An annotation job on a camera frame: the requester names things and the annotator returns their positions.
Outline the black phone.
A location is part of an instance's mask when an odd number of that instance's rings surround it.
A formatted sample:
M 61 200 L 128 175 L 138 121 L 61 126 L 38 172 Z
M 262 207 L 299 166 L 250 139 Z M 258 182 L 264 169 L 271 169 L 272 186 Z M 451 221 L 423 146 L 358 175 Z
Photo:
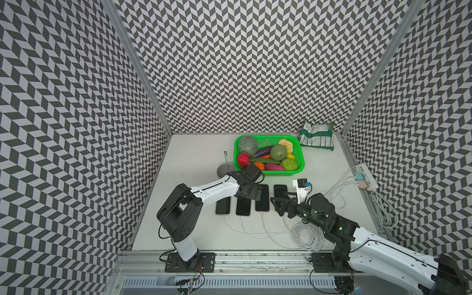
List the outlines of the black phone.
M 270 210 L 269 186 L 262 184 L 259 187 L 261 188 L 261 198 L 255 201 L 255 210 L 258 212 L 268 212 Z
M 251 213 L 251 200 L 250 199 L 238 199 L 236 207 L 237 216 L 249 216 Z
M 216 203 L 217 215 L 229 215 L 231 211 L 231 197 L 223 198 Z
M 289 199 L 287 185 L 276 184 L 274 186 L 274 197 L 278 199 Z

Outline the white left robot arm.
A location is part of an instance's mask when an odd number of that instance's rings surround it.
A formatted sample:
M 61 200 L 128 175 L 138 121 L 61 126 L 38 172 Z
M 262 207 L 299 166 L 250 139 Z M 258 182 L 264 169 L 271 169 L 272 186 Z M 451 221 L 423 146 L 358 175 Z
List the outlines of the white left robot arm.
M 251 163 L 243 170 L 227 172 L 226 176 L 208 184 L 189 187 L 182 183 L 174 188 L 156 218 L 160 227 L 168 232 L 183 262 L 188 263 L 199 255 L 191 234 L 201 211 L 227 197 L 259 200 L 262 188 L 258 179 L 263 176 L 262 170 Z

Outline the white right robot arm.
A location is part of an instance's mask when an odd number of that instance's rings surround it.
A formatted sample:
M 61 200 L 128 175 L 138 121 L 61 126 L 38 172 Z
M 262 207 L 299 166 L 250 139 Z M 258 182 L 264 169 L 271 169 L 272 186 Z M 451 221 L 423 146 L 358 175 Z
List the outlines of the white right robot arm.
M 270 198 L 278 214 L 299 217 L 322 230 L 334 244 L 333 267 L 374 275 L 417 295 L 465 295 L 469 289 L 455 259 L 433 257 L 401 247 L 335 212 L 335 206 L 316 194 L 306 202 Z

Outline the red toy fruit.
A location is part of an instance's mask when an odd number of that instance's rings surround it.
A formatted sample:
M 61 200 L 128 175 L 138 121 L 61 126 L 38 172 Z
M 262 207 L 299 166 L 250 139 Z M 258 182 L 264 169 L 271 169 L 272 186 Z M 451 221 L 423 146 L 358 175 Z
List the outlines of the red toy fruit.
M 247 167 L 251 163 L 251 156 L 247 152 L 240 152 L 237 155 L 237 163 L 240 167 Z

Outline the green toy cucumber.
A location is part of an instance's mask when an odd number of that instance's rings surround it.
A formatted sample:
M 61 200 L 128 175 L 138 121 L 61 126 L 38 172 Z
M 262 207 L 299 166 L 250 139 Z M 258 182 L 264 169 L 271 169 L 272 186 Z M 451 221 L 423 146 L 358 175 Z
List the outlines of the green toy cucumber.
M 251 158 L 250 159 L 251 163 L 263 163 L 264 165 L 267 163 L 275 164 L 275 165 L 280 165 L 280 161 L 276 161 L 274 159 L 267 159 L 267 158 Z

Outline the purple toy eggplant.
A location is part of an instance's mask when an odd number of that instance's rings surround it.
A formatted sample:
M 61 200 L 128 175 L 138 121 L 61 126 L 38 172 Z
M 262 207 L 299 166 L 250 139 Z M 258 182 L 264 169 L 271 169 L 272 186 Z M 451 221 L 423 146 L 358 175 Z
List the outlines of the purple toy eggplant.
M 270 151 L 273 148 L 273 146 L 266 146 L 262 147 L 261 149 L 257 150 L 256 153 L 253 155 L 254 158 L 260 158 L 260 157 L 265 157 L 267 155 L 270 155 Z

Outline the green netted melon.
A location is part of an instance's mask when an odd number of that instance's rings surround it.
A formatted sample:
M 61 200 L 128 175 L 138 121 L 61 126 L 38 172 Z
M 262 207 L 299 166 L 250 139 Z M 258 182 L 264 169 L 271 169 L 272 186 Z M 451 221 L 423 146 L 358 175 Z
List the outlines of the green netted melon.
M 253 157 L 258 151 L 258 141 L 253 136 L 245 135 L 242 136 L 238 143 L 238 152 L 246 152 Z

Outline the green plastic basket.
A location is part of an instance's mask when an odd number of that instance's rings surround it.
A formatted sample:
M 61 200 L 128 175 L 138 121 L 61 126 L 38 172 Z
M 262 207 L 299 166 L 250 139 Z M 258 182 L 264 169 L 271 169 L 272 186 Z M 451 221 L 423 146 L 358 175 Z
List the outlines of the green plastic basket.
M 236 169 L 250 163 L 266 176 L 289 177 L 306 166 L 301 144 L 292 135 L 242 135 L 234 141 L 233 164 Z

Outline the light green toy gourd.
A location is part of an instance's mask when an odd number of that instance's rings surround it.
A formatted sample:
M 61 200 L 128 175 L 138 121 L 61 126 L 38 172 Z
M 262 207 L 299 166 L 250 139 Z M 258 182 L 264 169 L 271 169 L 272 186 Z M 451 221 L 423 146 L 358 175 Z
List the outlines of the light green toy gourd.
M 286 158 L 280 162 L 280 166 L 284 168 L 285 171 L 295 171 L 298 169 L 298 163 L 295 159 Z

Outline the green white snack bag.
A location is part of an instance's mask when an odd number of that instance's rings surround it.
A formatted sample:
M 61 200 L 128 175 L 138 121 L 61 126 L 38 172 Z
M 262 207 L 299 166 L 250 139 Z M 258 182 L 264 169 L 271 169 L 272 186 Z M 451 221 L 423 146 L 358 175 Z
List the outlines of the green white snack bag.
M 335 123 L 314 124 L 305 120 L 299 132 L 298 141 L 301 146 L 333 151 L 332 136 L 335 126 Z

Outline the white power strip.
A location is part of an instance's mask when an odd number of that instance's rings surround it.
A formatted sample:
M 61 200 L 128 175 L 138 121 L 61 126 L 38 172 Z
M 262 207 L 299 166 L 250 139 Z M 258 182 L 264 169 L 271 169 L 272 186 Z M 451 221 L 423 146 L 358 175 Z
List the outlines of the white power strip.
M 358 170 L 364 176 L 364 182 L 366 183 L 365 189 L 368 191 L 377 191 L 379 185 L 368 166 L 365 163 L 361 163 L 358 165 Z

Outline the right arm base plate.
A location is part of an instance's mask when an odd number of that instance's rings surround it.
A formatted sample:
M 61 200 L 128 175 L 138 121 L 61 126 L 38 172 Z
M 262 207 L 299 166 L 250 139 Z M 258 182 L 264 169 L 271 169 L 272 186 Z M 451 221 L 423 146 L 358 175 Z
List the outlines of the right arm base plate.
M 336 263 L 331 257 L 331 253 L 311 253 L 309 258 L 316 273 L 351 273 L 354 270 L 348 263 Z

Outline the aluminium corner post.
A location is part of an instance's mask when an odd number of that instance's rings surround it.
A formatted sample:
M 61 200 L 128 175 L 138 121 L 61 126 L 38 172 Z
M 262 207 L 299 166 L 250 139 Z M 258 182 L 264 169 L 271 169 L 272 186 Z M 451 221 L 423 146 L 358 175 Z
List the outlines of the aluminium corner post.
M 139 56 L 132 44 L 132 41 L 130 39 L 130 36 L 126 30 L 126 27 L 124 25 L 124 22 L 122 21 L 118 10 L 116 9 L 116 4 L 115 1 L 110 1 L 110 0 L 103 0 L 101 1 L 103 5 L 104 12 L 107 14 L 109 17 L 109 20 L 111 22 L 111 25 L 113 26 L 116 36 L 120 39 L 121 44 L 131 62 L 133 65 L 133 68 L 141 81 L 144 90 L 146 91 L 151 104 L 153 105 L 157 117 L 160 119 L 165 131 L 172 136 L 173 132 L 172 129 L 170 128 L 170 125 L 167 121 L 167 118 L 161 108 L 159 99 L 157 98 L 157 95 L 148 79 L 148 75 L 145 72 L 145 68 L 141 63 L 141 60 L 139 59 Z
M 354 126 L 355 121 L 359 117 L 363 108 L 366 106 L 370 96 L 374 92 L 377 84 L 379 83 L 382 75 L 387 69 L 390 61 L 392 60 L 396 51 L 398 50 L 401 43 L 403 42 L 403 39 L 405 38 L 410 27 L 413 25 L 413 22 L 415 21 L 416 17 L 420 14 L 420 11 L 422 7 L 425 5 L 425 3 L 426 1 L 421 1 L 421 0 L 412 1 L 411 5 L 406 11 L 405 16 L 402 18 L 401 22 L 399 23 L 397 30 L 393 34 L 393 37 L 390 43 L 388 44 L 385 52 L 381 56 L 376 68 L 372 72 L 372 76 L 370 77 L 368 83 L 366 84 L 366 87 L 361 92 L 361 95 L 358 101 L 356 102 L 351 114 L 349 115 L 349 118 L 347 119 L 345 125 L 343 126 L 340 133 L 341 136 L 345 137 L 351 131 L 352 127 Z

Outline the aluminium front rail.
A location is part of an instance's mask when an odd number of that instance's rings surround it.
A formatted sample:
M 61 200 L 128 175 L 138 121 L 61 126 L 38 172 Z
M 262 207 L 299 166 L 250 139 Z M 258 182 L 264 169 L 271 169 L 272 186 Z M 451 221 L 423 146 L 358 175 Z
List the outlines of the aluminium front rail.
M 217 251 L 210 275 L 308 275 L 313 264 L 305 251 Z M 166 272 L 163 251 L 123 251 L 118 255 L 110 276 L 177 275 Z

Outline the aluminium corner post left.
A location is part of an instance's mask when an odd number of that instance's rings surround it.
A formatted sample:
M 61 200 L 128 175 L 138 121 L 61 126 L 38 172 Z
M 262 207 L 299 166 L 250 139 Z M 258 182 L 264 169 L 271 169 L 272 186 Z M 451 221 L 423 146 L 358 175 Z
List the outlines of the aluminium corner post left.
M 122 21 L 118 10 L 116 9 L 116 4 L 115 1 L 110 1 L 110 0 L 103 0 L 101 1 L 103 5 L 104 12 L 107 14 L 109 17 L 109 20 L 111 22 L 111 25 L 113 26 L 116 36 L 120 39 L 121 44 L 131 62 L 133 65 L 133 68 L 141 81 L 144 90 L 146 91 L 151 104 L 153 105 L 157 117 L 160 119 L 165 131 L 172 136 L 173 132 L 172 129 L 170 128 L 170 125 L 167 121 L 167 118 L 161 108 L 159 99 L 157 98 L 157 95 L 148 79 L 148 75 L 145 72 L 145 68 L 141 63 L 141 60 L 139 59 L 139 56 L 132 44 L 132 41 L 130 39 L 130 36 L 126 30 L 126 27 L 124 25 L 124 22 Z

